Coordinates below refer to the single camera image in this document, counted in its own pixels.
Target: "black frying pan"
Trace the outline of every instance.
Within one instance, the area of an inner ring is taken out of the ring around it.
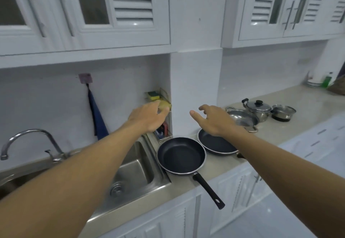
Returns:
[[[203,129],[198,132],[198,140],[206,151],[218,156],[227,156],[237,152],[237,148],[227,140],[219,136],[212,136]]]
[[[193,180],[199,182],[208,192],[219,210],[224,208],[225,204],[197,172],[206,161],[206,152],[200,143],[186,137],[172,138],[159,147],[157,160],[163,169],[172,174],[193,174]]]

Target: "countertop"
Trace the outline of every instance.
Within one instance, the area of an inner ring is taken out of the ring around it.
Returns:
[[[250,100],[262,100],[269,105],[289,105],[297,110],[288,123],[282,123],[269,117],[260,123],[256,136],[280,145],[295,136],[309,130],[330,117],[345,113],[345,97],[333,94],[322,88],[309,88],[304,85],[290,87],[281,91],[258,96]],[[229,103],[238,109],[243,109],[242,103]],[[153,134],[149,139],[157,151],[159,143]],[[199,173],[205,180],[213,179],[246,162],[235,155],[219,157],[207,154],[207,160]],[[192,177],[181,177],[168,173],[171,184],[133,201],[121,208],[109,212],[86,224],[80,238],[100,236],[198,186]]]

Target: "tile floor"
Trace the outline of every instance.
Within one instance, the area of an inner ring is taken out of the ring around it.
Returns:
[[[317,165],[345,178],[345,149],[323,158]],[[315,238],[275,194],[271,194],[212,238]]]

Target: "forearm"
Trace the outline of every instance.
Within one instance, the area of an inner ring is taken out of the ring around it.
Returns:
[[[225,138],[315,235],[345,236],[345,179],[250,133]]]
[[[0,236],[77,237],[141,133],[122,127],[8,195]]]

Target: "hanging towel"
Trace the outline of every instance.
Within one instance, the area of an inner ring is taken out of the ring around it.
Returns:
[[[96,105],[95,99],[93,98],[92,92],[90,91],[89,84],[86,84],[86,86],[88,89],[88,98],[92,113],[95,136],[97,136],[98,140],[101,140],[102,138],[109,135],[109,133],[101,116],[101,113]]]

